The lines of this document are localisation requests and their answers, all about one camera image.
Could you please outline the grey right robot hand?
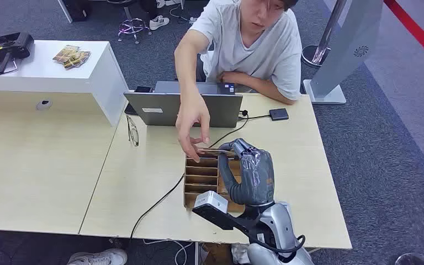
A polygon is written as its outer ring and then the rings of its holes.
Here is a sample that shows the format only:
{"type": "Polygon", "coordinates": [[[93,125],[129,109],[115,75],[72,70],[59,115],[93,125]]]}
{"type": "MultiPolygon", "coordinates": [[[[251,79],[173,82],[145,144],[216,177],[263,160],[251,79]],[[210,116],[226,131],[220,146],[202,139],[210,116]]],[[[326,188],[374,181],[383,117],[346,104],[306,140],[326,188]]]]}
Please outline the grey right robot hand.
{"type": "Polygon", "coordinates": [[[231,200],[236,204],[263,206],[274,203],[274,169],[271,154],[238,138],[219,150],[233,151],[240,162],[241,182],[233,175],[226,154],[218,155],[218,170],[231,200]]]}

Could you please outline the person's right hand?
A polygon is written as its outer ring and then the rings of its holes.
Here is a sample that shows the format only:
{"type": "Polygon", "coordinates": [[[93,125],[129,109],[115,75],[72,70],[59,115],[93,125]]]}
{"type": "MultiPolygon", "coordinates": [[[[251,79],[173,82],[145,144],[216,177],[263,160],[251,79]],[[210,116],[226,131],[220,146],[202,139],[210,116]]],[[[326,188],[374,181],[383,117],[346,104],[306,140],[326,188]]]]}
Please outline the person's right hand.
{"type": "Polygon", "coordinates": [[[181,104],[176,120],[178,141],[184,153],[199,162],[196,144],[209,143],[210,139],[210,115],[203,97],[199,93],[182,94],[181,104]],[[190,130],[195,123],[200,125],[200,137],[190,136],[190,130]]]}

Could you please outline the person's left hand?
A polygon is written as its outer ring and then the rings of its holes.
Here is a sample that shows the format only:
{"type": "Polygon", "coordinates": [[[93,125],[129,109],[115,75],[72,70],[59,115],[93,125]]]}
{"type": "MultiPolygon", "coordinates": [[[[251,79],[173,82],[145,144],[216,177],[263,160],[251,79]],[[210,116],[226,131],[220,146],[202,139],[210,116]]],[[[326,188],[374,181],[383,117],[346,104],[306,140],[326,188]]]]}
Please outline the person's left hand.
{"type": "Polygon", "coordinates": [[[218,81],[224,83],[246,84],[249,76],[242,72],[224,71],[217,76],[218,81]]]}

